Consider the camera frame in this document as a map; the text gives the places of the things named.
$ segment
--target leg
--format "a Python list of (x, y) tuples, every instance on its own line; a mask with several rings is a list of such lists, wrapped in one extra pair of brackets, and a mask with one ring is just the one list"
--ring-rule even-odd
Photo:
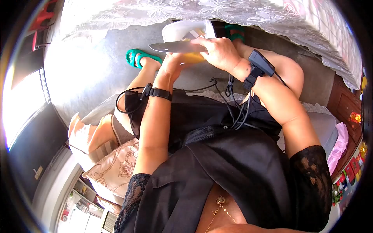
[[(243, 35), (243, 33), (240, 31), (231, 30), (231, 34), (234, 33), (240, 33), (241, 35)], [(284, 82), (288, 85), (288, 87), (293, 91), (295, 96), (299, 99), (299, 96), (301, 95), (303, 89), (304, 76), (302, 68), (295, 61), (293, 61), (291, 58), (279, 55), (272, 51), (247, 46), (243, 44), (242, 40), (240, 39), (235, 39), (232, 43), (242, 58), (248, 59), (249, 55), (254, 49), (258, 50), (261, 54), (263, 54), (266, 57), (266, 59), (268, 59), (269, 62), (276, 68), (276, 72), (281, 76)], [(273, 75), (272, 77), (268, 78), (275, 78), (279, 82), (281, 82), (276, 77), (276, 75)]]
[[(130, 85), (127, 87), (126, 90), (134, 88), (134, 87), (138, 87), (138, 86), (146, 86), (148, 83), (153, 84), (156, 71), (159, 70), (159, 68), (161, 67), (161, 64), (158, 61), (155, 61), (151, 59), (150, 57), (143, 57), (140, 60), (140, 63), (142, 65), (142, 69), (140, 73), (130, 83)], [(142, 89), (135, 89), (134, 91), (141, 92)], [(118, 100), (118, 108), (121, 111), (126, 111), (124, 95)], [(125, 128), (129, 133), (133, 134), (128, 114), (121, 113), (115, 108), (114, 115), (116, 116), (118, 121), (122, 124), (123, 128)]]

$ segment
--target green sandal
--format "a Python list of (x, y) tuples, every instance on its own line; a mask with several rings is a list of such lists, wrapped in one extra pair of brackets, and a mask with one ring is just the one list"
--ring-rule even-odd
[(154, 56), (154, 55), (150, 55), (150, 54), (145, 53), (145, 52), (143, 52), (139, 49), (136, 49), (136, 48), (128, 50), (127, 54), (126, 54), (126, 60), (127, 60), (128, 64), (130, 64), (131, 66), (133, 66), (135, 68), (139, 68), (139, 69), (142, 69), (142, 65), (140, 63), (140, 60), (143, 57), (150, 57), (150, 58), (158, 61), (162, 65), (162, 59), (161, 58), (159, 58), (157, 56)]
[(245, 32), (244, 26), (240, 26), (238, 24), (228, 24), (224, 26), (225, 28), (225, 34), (227, 37), (231, 40), (234, 41), (235, 39), (241, 39), (243, 43), (245, 43), (245, 37), (241, 34), (235, 33), (231, 35), (231, 30), (238, 30), (240, 32)]

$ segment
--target knife blade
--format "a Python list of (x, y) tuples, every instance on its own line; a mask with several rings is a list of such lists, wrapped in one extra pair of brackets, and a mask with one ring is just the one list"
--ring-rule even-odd
[(207, 49), (199, 44), (191, 44), (190, 41), (172, 41), (158, 44), (150, 44), (149, 47), (164, 53), (194, 53), (207, 52)]

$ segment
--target gray floor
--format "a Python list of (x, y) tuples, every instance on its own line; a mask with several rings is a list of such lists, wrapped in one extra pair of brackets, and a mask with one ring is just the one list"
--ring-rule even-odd
[[(122, 92), (138, 74), (139, 69), (129, 66), (126, 52), (138, 48), (160, 56), (148, 45), (162, 42), (162, 28), (168, 21), (151, 26), (130, 26), (125, 30), (108, 30), (105, 38), (97, 43), (81, 43), (77, 40), (52, 40), (46, 50), (45, 72), (51, 100), (63, 121), (68, 125), (71, 117), (79, 112), (83, 118), (104, 100)], [(58, 32), (58, 19), (55, 32)], [(300, 100), (326, 106), (331, 92), (334, 71), (321, 61), (308, 56), (300, 47), (275, 35), (247, 28), (246, 44), (273, 50), (300, 64), (305, 73), (304, 89)], [(207, 62), (184, 70), (176, 81), (176, 88), (198, 89), (208, 86), (211, 77), (219, 80), (218, 88), (224, 91), (228, 73)], [(245, 93), (241, 84), (235, 83), (235, 92)]]

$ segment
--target black lace sleeve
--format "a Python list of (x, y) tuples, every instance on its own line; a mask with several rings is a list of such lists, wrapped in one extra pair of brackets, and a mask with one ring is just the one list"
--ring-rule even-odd
[(128, 183), (128, 189), (123, 201), (122, 209), (114, 225), (114, 233), (120, 233), (124, 230), (128, 220), (139, 207), (145, 186), (150, 178), (149, 174), (139, 173), (131, 177)]
[(298, 190), (298, 230), (319, 232), (332, 207), (332, 180), (322, 146), (307, 147), (290, 158)]

